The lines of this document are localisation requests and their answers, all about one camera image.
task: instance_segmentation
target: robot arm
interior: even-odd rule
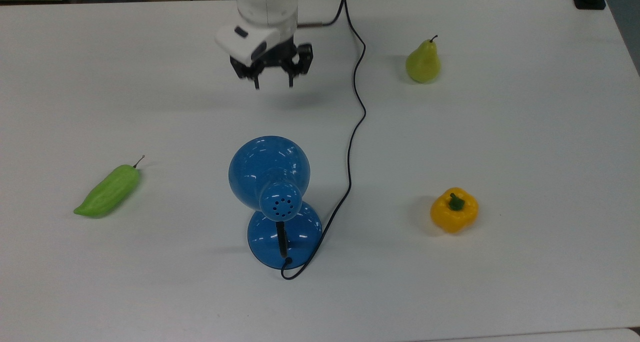
[[[220,28],[215,41],[231,56],[239,78],[259,87],[258,75],[265,67],[281,66],[289,86],[298,74],[306,74],[313,59],[310,44],[298,47],[293,33],[298,24],[298,0],[236,0],[240,19]],[[299,55],[298,63],[293,58]]]

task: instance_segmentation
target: pear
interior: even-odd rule
[[[435,35],[431,40],[425,40],[416,51],[412,52],[406,58],[406,71],[418,82],[428,82],[438,76],[440,72],[440,59],[438,58],[438,48],[433,39],[438,37]]]

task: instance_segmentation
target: green chili pepper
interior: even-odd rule
[[[122,165],[116,167],[109,176],[89,192],[82,205],[78,206],[73,213],[82,216],[96,217],[104,215],[118,205],[131,190],[133,190],[140,180],[140,172],[136,169],[140,161],[135,165]]]

